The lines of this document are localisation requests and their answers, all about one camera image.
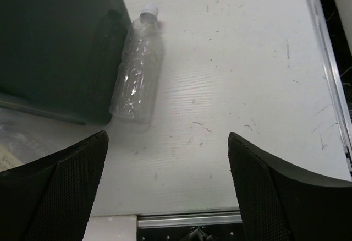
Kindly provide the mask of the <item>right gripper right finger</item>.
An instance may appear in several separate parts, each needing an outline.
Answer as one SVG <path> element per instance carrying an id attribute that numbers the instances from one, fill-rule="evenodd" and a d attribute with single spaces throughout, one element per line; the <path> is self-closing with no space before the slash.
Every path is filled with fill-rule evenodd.
<path id="1" fill-rule="evenodd" d="M 351 182 L 308 171 L 235 132 L 230 171 L 246 240 L 351 240 Z"/>

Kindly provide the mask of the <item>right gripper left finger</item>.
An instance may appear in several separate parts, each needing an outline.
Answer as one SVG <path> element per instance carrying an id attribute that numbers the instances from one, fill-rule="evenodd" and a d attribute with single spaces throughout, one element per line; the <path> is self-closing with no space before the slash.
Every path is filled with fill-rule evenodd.
<path id="1" fill-rule="evenodd" d="M 1 172 L 1 240 L 82 240 L 105 165 L 102 130 Z"/>

